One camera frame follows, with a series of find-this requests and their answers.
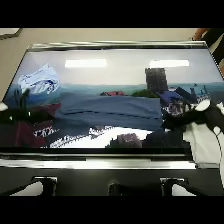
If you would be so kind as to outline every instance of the screen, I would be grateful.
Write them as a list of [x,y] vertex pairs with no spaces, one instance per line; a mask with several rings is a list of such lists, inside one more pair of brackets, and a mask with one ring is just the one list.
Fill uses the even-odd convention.
[[[57,119],[23,122],[20,130],[15,123],[14,132],[23,139],[16,144],[102,148],[102,153],[119,148],[186,153],[191,143],[181,130],[163,130],[163,115],[183,113],[185,102],[224,100],[223,79],[208,49],[27,52],[4,103],[21,107],[18,99],[26,89],[31,114],[43,109]],[[22,132],[32,132],[35,140],[26,141]]]

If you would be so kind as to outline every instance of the folded cloth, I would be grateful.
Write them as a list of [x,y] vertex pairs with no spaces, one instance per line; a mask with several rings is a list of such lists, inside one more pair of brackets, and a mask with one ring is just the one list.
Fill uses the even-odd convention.
[[18,80],[18,84],[22,89],[22,93],[26,89],[30,89],[31,94],[40,94],[46,90],[47,94],[50,94],[59,87],[59,76],[49,64],[46,64],[32,74],[22,75]]
[[117,126],[150,131],[161,129],[158,98],[94,96],[66,93],[55,118],[72,125]]

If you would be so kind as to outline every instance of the gray surface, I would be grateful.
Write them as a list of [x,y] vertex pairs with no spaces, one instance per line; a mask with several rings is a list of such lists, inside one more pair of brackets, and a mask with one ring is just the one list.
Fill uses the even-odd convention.
[[56,195],[108,195],[114,181],[126,186],[147,186],[161,177],[187,178],[191,186],[209,195],[223,194],[218,169],[203,170],[65,170],[0,168],[0,193],[29,183],[33,176],[58,178]]

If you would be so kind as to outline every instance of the pants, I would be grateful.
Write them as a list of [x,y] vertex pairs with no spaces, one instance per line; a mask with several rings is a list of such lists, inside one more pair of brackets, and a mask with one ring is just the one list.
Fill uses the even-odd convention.
[[[211,47],[211,45],[214,44],[223,33],[224,28],[210,28],[202,40],[207,43],[208,47]],[[222,40],[212,55],[215,58],[217,64],[219,64],[224,58],[224,36],[222,37]]]

